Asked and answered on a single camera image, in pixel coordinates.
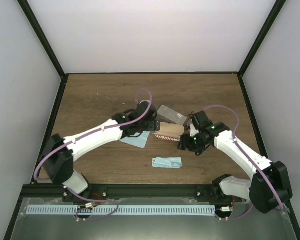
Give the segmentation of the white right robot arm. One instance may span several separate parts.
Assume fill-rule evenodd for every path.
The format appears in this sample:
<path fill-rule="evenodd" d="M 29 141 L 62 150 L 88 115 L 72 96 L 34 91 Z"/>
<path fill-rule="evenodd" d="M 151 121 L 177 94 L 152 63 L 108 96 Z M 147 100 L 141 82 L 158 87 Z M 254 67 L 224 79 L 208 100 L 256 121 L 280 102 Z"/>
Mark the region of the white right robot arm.
<path fill-rule="evenodd" d="M 248 175 L 240 179 L 225 174 L 212 182 L 213 198 L 219 202 L 234 196 L 250 201 L 261 213 L 266 214 L 293 197 L 287 167 L 280 161 L 272 162 L 252 150 L 237 138 L 222 122 L 206 128 L 190 126 L 190 131 L 180 137 L 178 149 L 201 155 L 214 147 L 230 157 Z"/>

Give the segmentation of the beige glasses case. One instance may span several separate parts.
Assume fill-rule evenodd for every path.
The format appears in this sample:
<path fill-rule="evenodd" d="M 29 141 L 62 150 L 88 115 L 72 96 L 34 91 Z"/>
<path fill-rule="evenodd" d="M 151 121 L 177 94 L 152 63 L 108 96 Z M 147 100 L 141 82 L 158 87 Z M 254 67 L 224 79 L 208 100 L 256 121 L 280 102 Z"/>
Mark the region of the beige glasses case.
<path fill-rule="evenodd" d="M 156 130 L 152 135 L 158 139 L 179 142 L 185 133 L 185 127 L 175 123 L 160 123 L 160 130 Z"/>

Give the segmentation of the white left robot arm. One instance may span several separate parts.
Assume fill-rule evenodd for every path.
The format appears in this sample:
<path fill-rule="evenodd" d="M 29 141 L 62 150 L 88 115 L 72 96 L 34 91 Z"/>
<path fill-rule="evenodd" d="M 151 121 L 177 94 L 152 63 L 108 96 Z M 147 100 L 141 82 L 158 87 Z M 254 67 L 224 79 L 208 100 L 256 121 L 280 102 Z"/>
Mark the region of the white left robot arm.
<path fill-rule="evenodd" d="M 92 196 L 92 189 L 87 178 L 74 169 L 74 162 L 108 143 L 132 138 L 143 131 L 158 130 L 157 115 L 153 106 L 147 109 L 146 106 L 139 105 L 136 109 L 117 113 L 85 132 L 67 137 L 60 137 L 59 134 L 51 136 L 40 156 L 33 178 L 40 180 L 39 170 L 43 168 L 54 184 L 63 185 L 79 201 L 87 202 Z"/>

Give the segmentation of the light blue cleaning cloth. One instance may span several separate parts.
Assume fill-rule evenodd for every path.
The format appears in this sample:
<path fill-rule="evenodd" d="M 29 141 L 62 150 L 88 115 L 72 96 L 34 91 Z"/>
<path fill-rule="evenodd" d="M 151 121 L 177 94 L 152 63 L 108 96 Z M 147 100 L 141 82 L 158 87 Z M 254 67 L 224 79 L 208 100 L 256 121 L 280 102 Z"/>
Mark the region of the light blue cleaning cloth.
<path fill-rule="evenodd" d="M 125 137 L 120 141 L 122 143 L 143 149 L 146 147 L 149 135 L 150 135 L 149 131 L 143 131 L 142 133 L 136 133 L 133 136 Z"/>

